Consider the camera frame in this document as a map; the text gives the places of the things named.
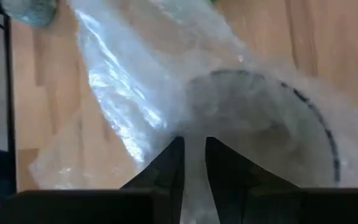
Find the transparent plastic sheet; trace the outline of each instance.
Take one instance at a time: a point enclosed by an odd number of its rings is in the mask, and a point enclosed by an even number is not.
[[[206,175],[206,136],[296,185],[358,187],[358,110],[291,67],[260,63],[207,1],[71,0],[71,7],[89,84],[134,173],[175,136],[185,137],[182,223],[219,223]],[[42,188],[94,187],[82,177],[97,173],[84,174],[69,162],[51,169],[57,150],[50,148],[31,167]],[[78,156],[75,149],[66,153],[69,160]]]

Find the wooden floor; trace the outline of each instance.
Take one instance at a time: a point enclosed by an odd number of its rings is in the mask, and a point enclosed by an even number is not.
[[[54,152],[49,165],[55,170],[41,176],[48,183],[43,187],[62,178],[88,187],[119,187],[133,175],[133,165],[90,92],[76,49],[76,22],[60,4],[49,29],[12,24],[19,190],[37,188],[27,167],[47,150]],[[217,7],[250,49],[294,63],[358,104],[358,1],[219,0]],[[78,157],[71,157],[73,152]],[[116,170],[114,163],[127,167]],[[54,171],[78,175],[58,179],[50,175]],[[94,173],[99,178],[92,178]]]

